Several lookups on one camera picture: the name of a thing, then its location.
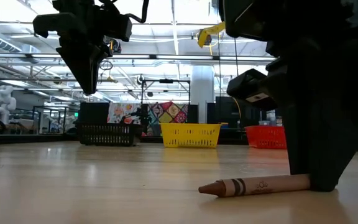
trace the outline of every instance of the yellow basket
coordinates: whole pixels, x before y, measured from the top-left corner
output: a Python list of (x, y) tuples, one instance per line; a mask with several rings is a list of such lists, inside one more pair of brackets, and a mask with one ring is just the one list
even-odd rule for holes
[(165, 147), (215, 148), (220, 130), (220, 124), (161, 124)]

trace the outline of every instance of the white pillar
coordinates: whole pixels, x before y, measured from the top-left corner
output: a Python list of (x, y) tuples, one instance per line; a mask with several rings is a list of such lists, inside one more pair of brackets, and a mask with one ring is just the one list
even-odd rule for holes
[(198, 105), (198, 122), (206, 123), (206, 103), (213, 103), (214, 69), (212, 66), (194, 66), (191, 74), (190, 103)]

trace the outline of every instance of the colorful quilt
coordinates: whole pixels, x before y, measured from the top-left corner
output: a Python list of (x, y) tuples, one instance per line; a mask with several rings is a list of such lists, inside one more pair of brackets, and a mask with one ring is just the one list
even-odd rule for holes
[[(174, 102), (155, 103), (149, 106), (151, 122), (147, 128), (148, 136), (161, 136), (160, 123), (185, 123), (187, 120), (188, 105)], [(140, 104), (110, 103), (108, 123), (119, 123), (123, 116), (135, 112)], [(125, 119), (130, 123), (135, 117)]]

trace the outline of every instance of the white robot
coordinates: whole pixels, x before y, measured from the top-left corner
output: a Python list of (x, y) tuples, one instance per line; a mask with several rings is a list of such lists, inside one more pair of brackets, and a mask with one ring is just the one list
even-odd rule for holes
[(12, 97), (12, 86), (0, 86), (0, 120), (9, 124), (9, 112), (16, 109), (16, 99)]

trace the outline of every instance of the crayon tip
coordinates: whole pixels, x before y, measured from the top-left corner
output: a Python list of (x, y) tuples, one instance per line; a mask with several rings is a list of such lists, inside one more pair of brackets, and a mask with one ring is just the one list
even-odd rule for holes
[(210, 194), (216, 195), (218, 197), (224, 197), (226, 193), (226, 186), (222, 181), (216, 181), (215, 183), (199, 187), (198, 192), (202, 194)]

